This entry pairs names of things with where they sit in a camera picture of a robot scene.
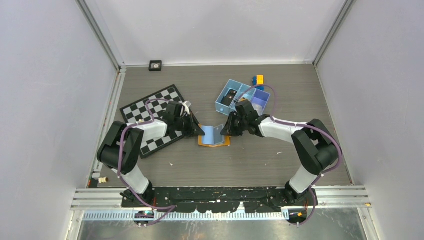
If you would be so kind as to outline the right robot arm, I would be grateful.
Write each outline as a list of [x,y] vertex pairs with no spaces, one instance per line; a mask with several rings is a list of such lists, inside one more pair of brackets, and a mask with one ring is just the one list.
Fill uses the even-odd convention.
[[259,115],[246,100],[237,103],[235,109],[221,131],[223,136],[239,137],[249,132],[294,145],[301,166],[283,191],[283,198],[291,205],[299,205],[322,175],[338,166],[342,149],[322,121],[293,122],[268,114]]

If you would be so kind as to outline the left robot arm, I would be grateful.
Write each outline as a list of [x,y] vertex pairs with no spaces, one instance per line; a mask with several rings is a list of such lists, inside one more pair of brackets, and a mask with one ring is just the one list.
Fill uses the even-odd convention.
[[116,171],[141,207],[148,207],[154,199],[153,185],[138,167],[141,145],[174,131],[181,132],[183,137],[205,135],[186,102],[170,101],[159,118],[151,116],[148,121],[115,121],[97,150],[97,160]]

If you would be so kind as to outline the black item in tray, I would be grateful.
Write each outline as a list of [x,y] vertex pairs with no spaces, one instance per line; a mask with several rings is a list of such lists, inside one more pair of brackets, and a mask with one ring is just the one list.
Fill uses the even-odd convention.
[[220,103],[225,106],[230,106],[232,102],[234,101],[234,98],[236,95],[237,95],[237,91],[230,89],[228,93],[223,97]]

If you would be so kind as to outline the blue compartment tray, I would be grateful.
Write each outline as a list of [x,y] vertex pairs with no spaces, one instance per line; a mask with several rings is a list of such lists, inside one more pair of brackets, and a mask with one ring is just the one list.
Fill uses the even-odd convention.
[[[228,93],[229,90],[237,91],[236,96],[230,106],[221,104],[223,97]],[[217,100],[215,101],[215,110],[218,113],[229,116],[230,113],[236,111],[236,103],[241,101],[249,101],[253,108],[258,112],[259,115],[264,113],[264,110],[268,104],[271,94],[255,87],[251,87],[247,84],[230,79]]]

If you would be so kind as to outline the blue orange toy block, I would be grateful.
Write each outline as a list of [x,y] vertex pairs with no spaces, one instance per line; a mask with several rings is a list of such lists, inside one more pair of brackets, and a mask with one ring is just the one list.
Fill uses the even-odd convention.
[[252,77],[252,84],[257,90],[264,91],[264,88],[265,88],[263,86],[264,83],[265,83],[264,76],[262,74],[258,74]]

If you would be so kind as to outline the black white chessboard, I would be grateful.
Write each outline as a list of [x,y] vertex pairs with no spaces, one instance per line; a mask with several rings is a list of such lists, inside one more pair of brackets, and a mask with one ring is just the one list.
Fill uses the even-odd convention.
[[[168,105],[167,101],[179,103],[185,101],[174,84],[122,107],[120,112],[124,121],[128,124],[134,124],[139,120],[144,120],[145,122],[150,121],[150,113],[152,113],[153,117],[157,120],[162,117],[162,112],[166,110]],[[140,157],[145,159],[183,138],[182,132],[174,131],[162,138],[154,138],[143,142],[140,147]]]

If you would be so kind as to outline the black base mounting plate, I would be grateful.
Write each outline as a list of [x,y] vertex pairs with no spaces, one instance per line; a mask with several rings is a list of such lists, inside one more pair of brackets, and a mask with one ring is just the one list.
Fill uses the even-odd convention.
[[123,208],[152,205],[165,213],[174,206],[175,213],[234,213],[240,207],[248,214],[277,213],[283,207],[305,210],[318,204],[315,191],[307,191],[295,198],[288,197],[284,188],[262,187],[149,187],[134,195],[130,190],[121,193]]

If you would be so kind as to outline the small black square device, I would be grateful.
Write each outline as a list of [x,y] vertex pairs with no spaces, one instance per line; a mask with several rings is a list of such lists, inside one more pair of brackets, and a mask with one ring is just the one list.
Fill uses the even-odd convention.
[[151,60],[149,62],[148,70],[150,72],[160,72],[162,70],[163,62],[161,60]]

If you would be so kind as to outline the small beige peg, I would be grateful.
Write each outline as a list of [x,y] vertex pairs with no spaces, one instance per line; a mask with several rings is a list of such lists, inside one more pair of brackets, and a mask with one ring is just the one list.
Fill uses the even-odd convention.
[[97,179],[99,184],[104,184],[104,183],[108,183],[109,182],[109,178],[108,177],[100,177]]

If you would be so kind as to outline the aluminium frame rail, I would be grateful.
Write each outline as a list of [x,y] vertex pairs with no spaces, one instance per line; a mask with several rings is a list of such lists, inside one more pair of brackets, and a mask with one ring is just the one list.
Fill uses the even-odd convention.
[[121,193],[125,188],[78,188],[75,191],[72,211],[120,209],[123,201]]

